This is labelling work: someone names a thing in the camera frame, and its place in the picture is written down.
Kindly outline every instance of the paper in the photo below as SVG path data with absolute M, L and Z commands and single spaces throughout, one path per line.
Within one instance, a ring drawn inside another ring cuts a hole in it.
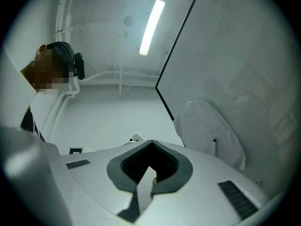
M 246 155 L 236 135 L 208 102 L 188 102 L 174 127 L 187 148 L 213 155 L 216 139 L 216 156 L 234 168 L 245 169 Z

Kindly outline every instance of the black frame edge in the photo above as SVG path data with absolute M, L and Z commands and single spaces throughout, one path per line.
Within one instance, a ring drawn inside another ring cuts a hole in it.
M 183 23 L 182 23 L 182 25 L 181 25 L 181 27 L 180 27 L 180 30 L 179 30 L 179 32 L 178 32 L 178 34 L 177 34 L 177 36 L 176 36 L 176 38 L 175 38 L 175 40 L 174 40 L 174 43 L 173 43 L 173 45 L 172 45 L 172 47 L 171 47 L 171 49 L 170 49 L 170 52 L 168 53 L 167 59 L 166 59 L 166 61 L 165 61 L 165 64 L 164 64 L 164 66 L 163 66 L 163 69 L 162 69 L 162 71 L 161 71 L 161 74 L 160 74 L 160 76 L 159 76 L 159 79 L 158 79 L 158 81 L 157 81 L 157 83 L 156 83 L 156 86 L 155 86 L 155 89 L 156 89 L 157 93 L 159 94 L 160 99 L 162 100 L 162 102 L 163 102 L 163 104 L 164 104 L 164 106 L 165 106 L 165 108 L 166 108 L 166 110 L 167 110 L 167 112 L 168 112 L 168 114 L 169 114 L 169 116 L 170 116 L 170 118 L 171 118 L 172 121 L 174 121 L 174 116 L 172 115 L 170 109 L 168 108 L 168 106 L 167 106 L 167 104 L 166 104 L 164 98 L 162 97 L 162 95 L 161 95 L 161 93 L 160 93 L 160 91 L 159 91 L 159 89 L 158 89 L 158 85 L 159 85 L 159 82 L 160 82 L 161 77 L 162 77 L 162 75 L 163 75 L 163 72 L 164 72 L 164 70 L 165 70 L 165 67 L 166 67 L 166 65 L 167 65 L 167 63 L 168 63 L 168 61 L 169 61 L 169 58 L 170 58 L 170 56 L 171 56 L 171 54 L 172 54 L 172 52 L 173 52 L 173 50 L 174 50 L 174 47 L 175 47 L 175 45 L 176 45 L 176 43 L 177 43 L 177 41 L 178 41 L 178 39 L 179 39 L 179 37 L 180 37 L 180 34 L 181 34 L 182 30 L 183 30 L 183 27 L 184 27 L 184 25 L 185 25 L 185 23 L 186 23 L 186 21 L 187 21 L 189 15 L 190 15 L 190 12 L 191 12 L 192 9 L 193 9 L 193 6 L 194 6 L 195 2 L 196 2 L 196 0 L 193 0 L 192 3 L 191 3 L 190 8 L 188 9 L 188 12 L 187 12 L 187 14 L 186 14 L 186 17 L 184 18 L 184 21 L 183 21 Z

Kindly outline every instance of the black vent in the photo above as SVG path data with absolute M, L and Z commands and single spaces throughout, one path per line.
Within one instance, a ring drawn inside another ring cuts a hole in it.
M 72 168 L 77 168 L 77 167 L 80 167 L 80 166 L 87 165 L 89 163 L 90 162 L 88 160 L 81 160 L 81 161 L 66 163 L 66 166 L 67 166 L 68 169 L 72 169 Z
M 218 184 L 226 195 L 235 211 L 242 220 L 248 218 L 257 211 L 257 208 L 231 181 Z

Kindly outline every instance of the ceiling light fixture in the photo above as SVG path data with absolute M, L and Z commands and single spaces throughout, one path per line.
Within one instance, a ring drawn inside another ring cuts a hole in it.
M 143 35 L 142 43 L 140 46 L 139 54 L 147 56 L 151 45 L 151 40 L 154 35 L 157 23 L 159 21 L 162 10 L 165 6 L 165 2 L 156 0 L 154 7 L 150 13 L 149 21 L 147 22 L 145 32 Z

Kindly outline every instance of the dark hair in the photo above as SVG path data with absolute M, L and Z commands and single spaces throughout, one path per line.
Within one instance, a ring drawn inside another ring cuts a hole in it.
M 74 51 L 69 43 L 54 42 L 47 45 L 47 49 L 52 49 L 56 56 L 58 67 L 63 71 L 63 82 L 69 82 L 69 73 L 74 73 Z

